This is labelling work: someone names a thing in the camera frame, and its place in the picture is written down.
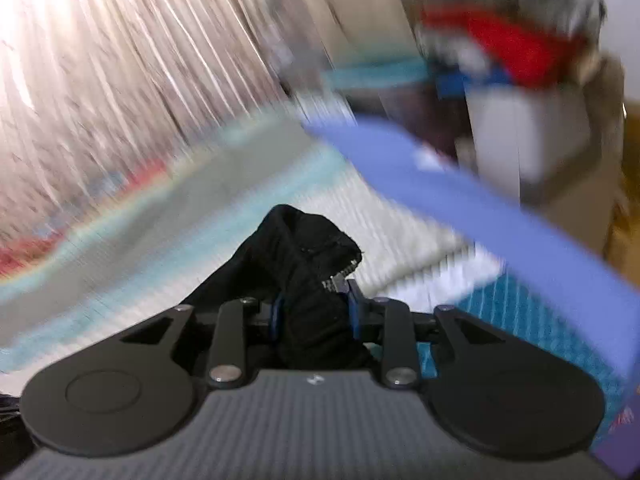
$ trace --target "red cloth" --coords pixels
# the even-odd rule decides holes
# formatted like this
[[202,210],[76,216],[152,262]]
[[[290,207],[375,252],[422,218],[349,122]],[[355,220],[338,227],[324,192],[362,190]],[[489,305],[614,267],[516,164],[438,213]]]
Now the red cloth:
[[425,26],[464,30],[490,56],[502,63],[513,81],[538,88],[558,82],[584,46],[584,38],[568,40],[516,25],[484,9],[447,7],[422,11]]

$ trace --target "beige curtain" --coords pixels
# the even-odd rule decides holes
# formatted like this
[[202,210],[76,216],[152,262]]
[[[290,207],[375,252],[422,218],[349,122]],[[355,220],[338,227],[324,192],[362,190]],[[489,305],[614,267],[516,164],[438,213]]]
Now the beige curtain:
[[264,0],[0,0],[0,246],[280,97]]

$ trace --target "light blue stripe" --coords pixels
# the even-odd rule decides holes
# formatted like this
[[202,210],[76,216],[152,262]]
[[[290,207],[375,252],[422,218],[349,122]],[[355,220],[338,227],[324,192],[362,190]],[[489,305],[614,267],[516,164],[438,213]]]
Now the light blue stripe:
[[69,342],[95,324],[113,317],[123,304],[131,304],[178,272],[197,269],[207,256],[221,248],[239,245],[271,207],[292,202],[302,192],[320,191],[331,186],[346,168],[341,155],[328,146],[319,145],[270,183],[249,191],[224,213],[205,219],[161,258],[155,257],[140,273],[104,291],[100,297],[92,296],[65,315],[18,336],[11,347],[0,349],[0,371],[9,373],[24,367],[55,344]]

